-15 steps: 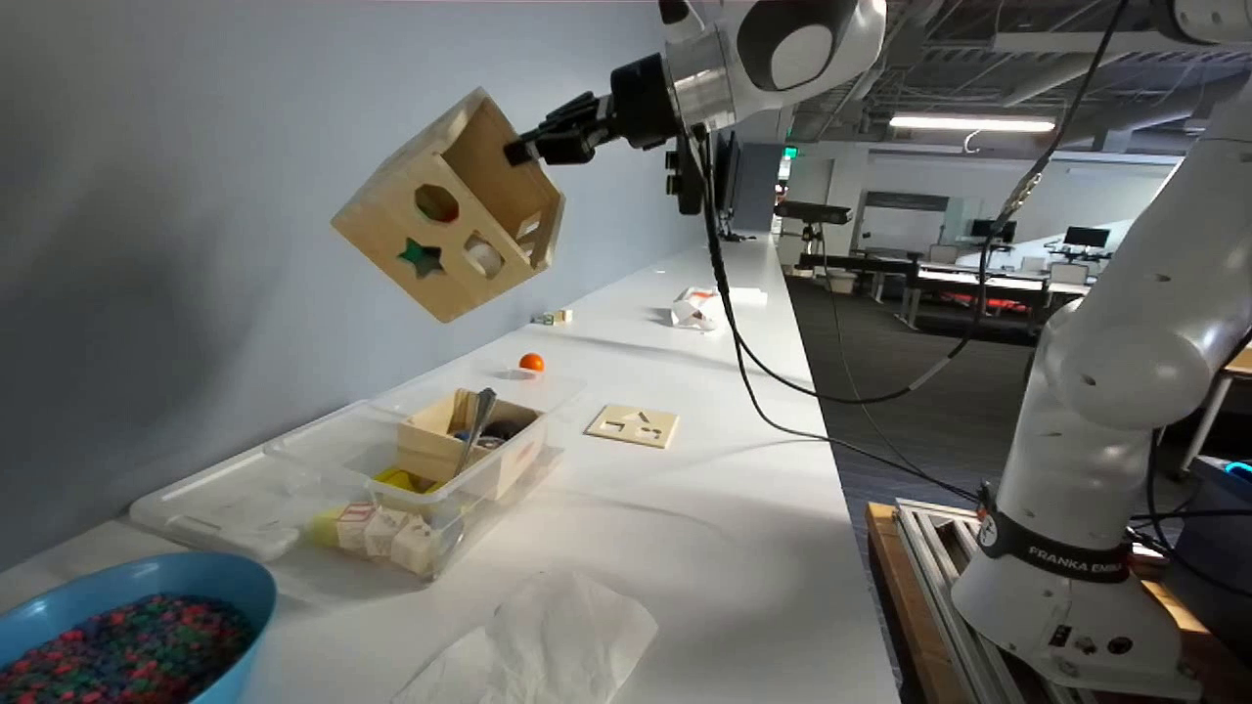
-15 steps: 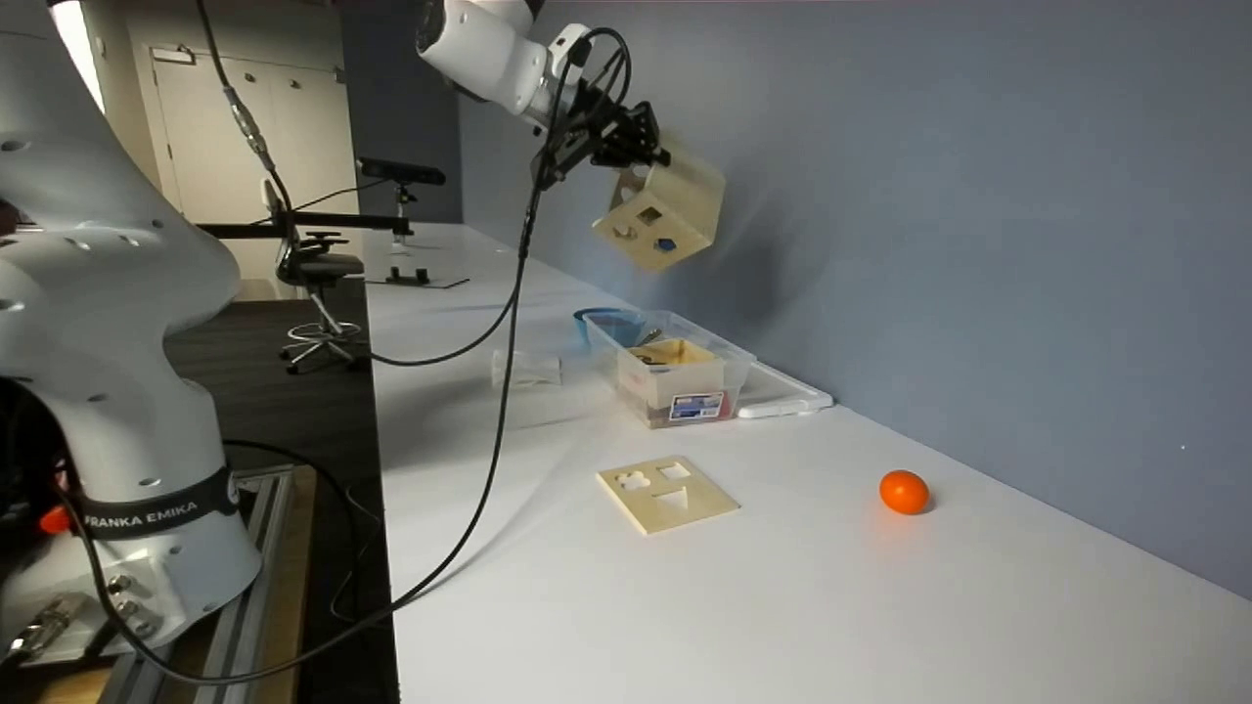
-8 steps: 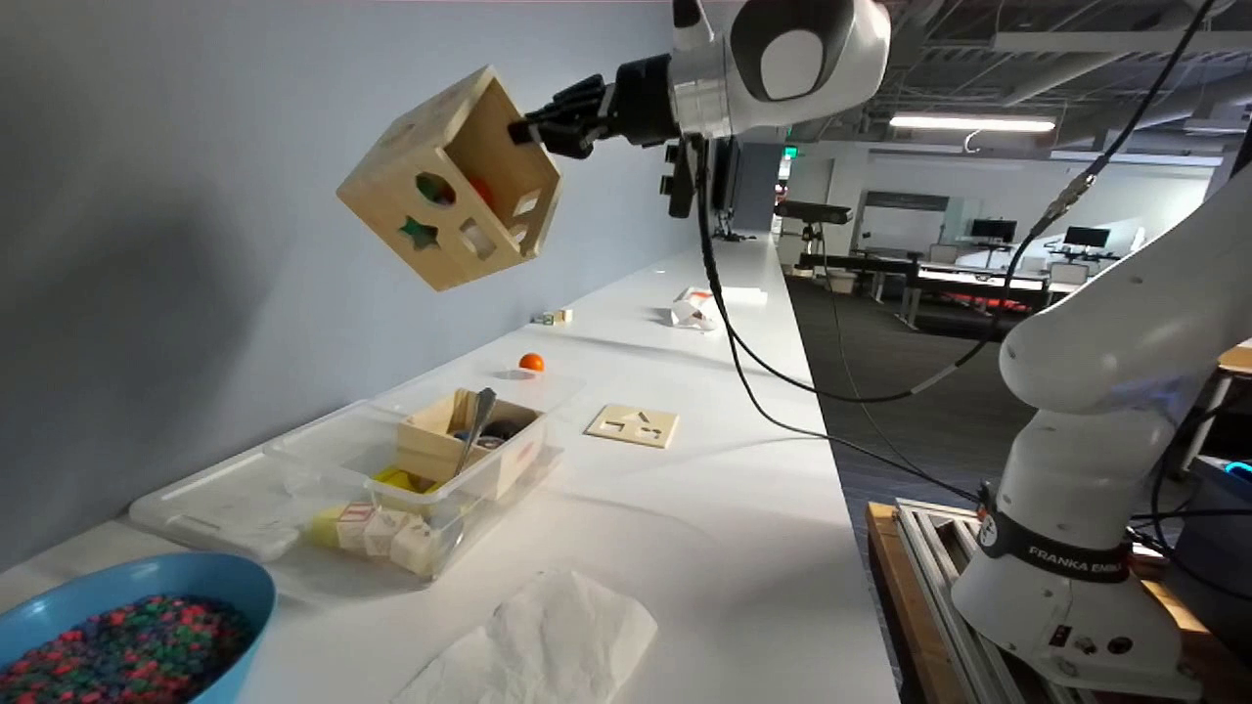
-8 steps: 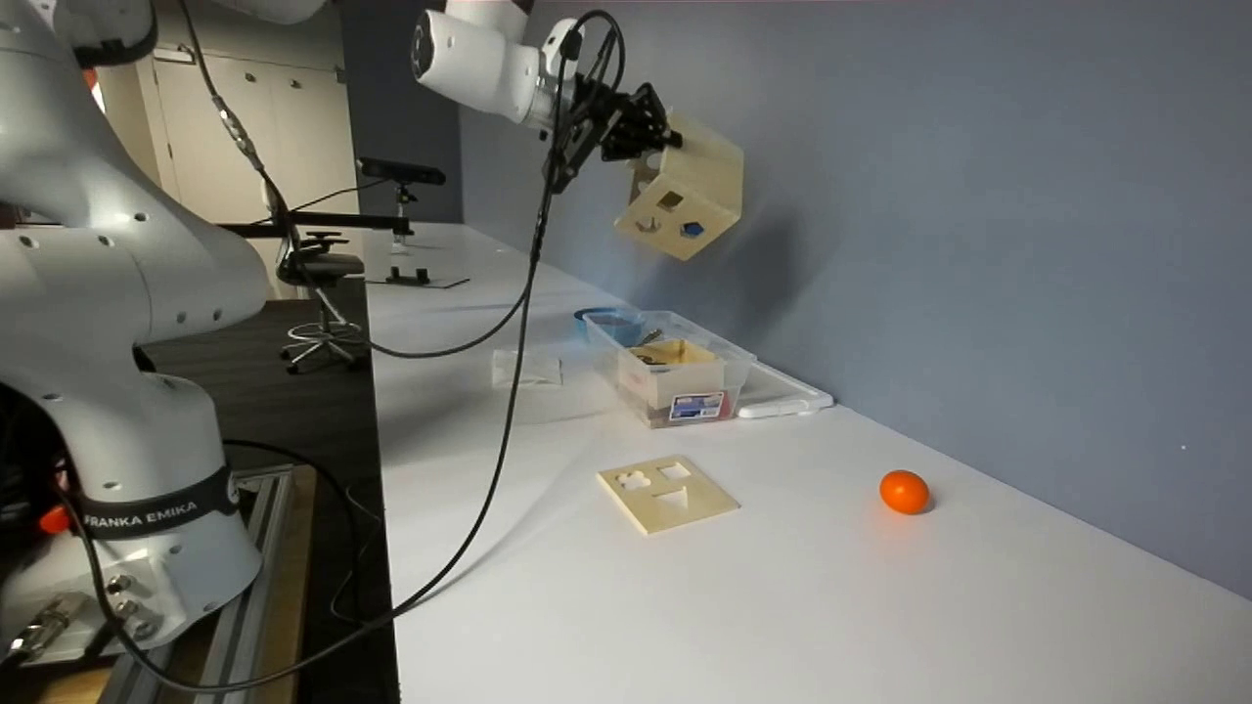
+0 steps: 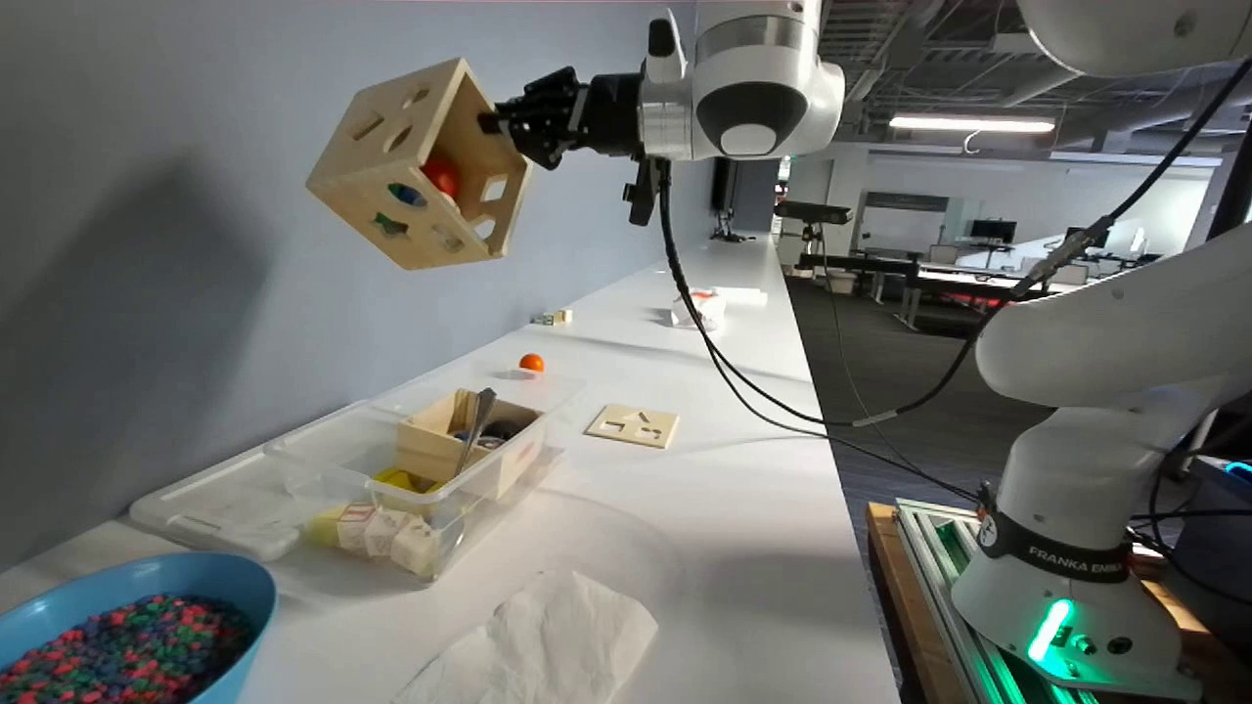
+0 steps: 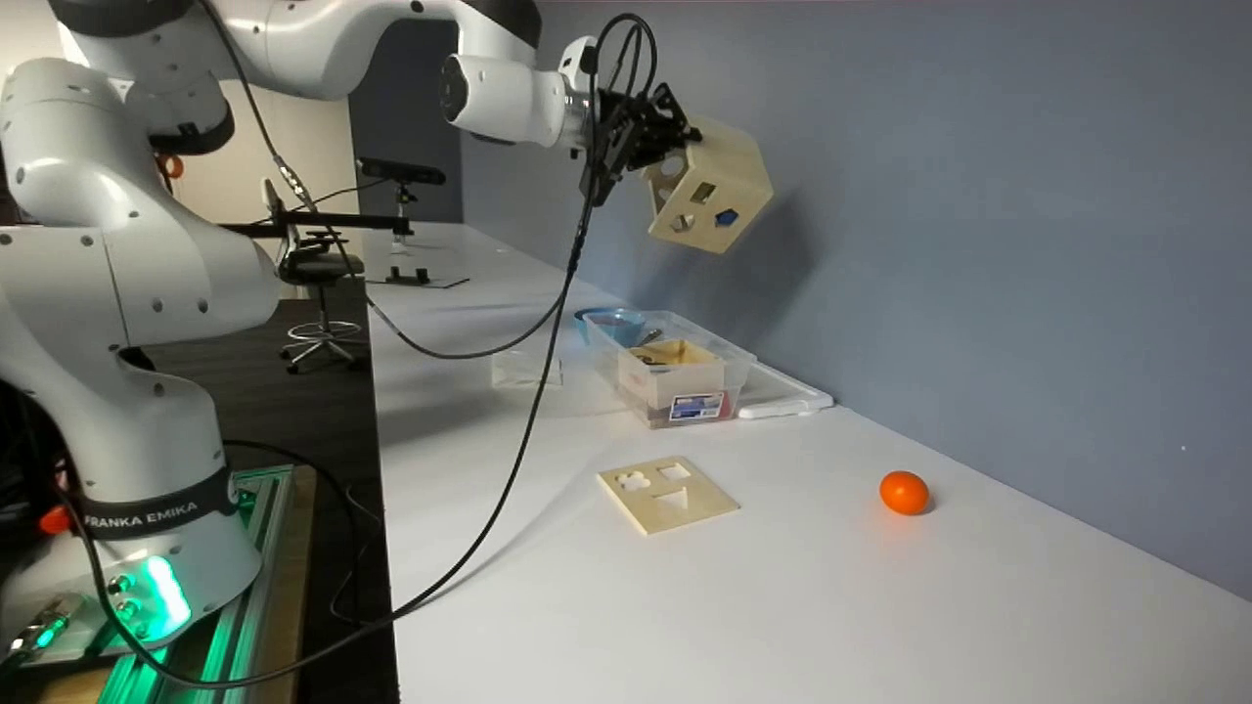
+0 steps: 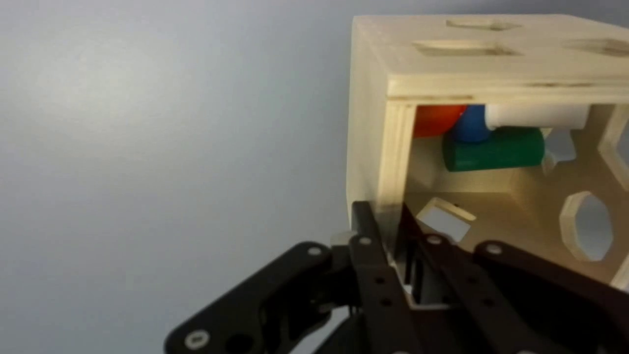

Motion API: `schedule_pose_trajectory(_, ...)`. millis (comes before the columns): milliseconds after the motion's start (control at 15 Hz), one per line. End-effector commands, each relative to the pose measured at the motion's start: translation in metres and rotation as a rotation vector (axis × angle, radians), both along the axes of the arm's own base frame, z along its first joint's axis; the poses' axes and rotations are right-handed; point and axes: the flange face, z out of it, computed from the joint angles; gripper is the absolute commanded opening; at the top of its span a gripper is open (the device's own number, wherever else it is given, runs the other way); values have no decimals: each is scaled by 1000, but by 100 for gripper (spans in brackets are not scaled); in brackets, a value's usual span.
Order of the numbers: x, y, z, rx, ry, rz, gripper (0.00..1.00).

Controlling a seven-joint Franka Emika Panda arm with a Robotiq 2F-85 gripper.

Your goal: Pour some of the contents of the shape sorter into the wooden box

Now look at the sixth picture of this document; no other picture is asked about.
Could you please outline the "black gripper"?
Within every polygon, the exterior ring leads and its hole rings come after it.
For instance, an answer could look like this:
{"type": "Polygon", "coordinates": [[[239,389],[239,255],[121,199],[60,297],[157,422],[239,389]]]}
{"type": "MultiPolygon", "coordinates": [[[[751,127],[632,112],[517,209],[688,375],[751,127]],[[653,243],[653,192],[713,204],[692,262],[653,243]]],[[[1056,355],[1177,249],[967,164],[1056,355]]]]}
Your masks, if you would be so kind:
{"type": "Polygon", "coordinates": [[[624,173],[650,169],[696,138],[699,127],[667,87],[653,92],[601,89],[585,126],[577,192],[610,195],[624,173]]]}

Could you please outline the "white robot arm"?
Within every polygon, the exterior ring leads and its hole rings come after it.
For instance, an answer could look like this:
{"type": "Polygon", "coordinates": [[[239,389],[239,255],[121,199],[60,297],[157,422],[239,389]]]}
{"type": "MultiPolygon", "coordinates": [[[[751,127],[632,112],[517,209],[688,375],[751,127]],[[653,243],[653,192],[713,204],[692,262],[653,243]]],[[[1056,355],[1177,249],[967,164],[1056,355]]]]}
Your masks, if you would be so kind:
{"type": "Polygon", "coordinates": [[[40,402],[79,471],[79,516],[144,644],[236,603],[262,555],[236,516],[215,402],[144,370],[144,344],[262,323],[266,255],[177,204],[169,157],[230,140],[230,76],[345,99],[408,20],[459,31],[446,122],[503,146],[577,146],[601,195],[696,138],[656,80],[612,87],[577,40],[542,69],[532,0],[45,0],[66,52],[3,76],[3,173],[26,222],[0,243],[0,375],[40,402]]]}

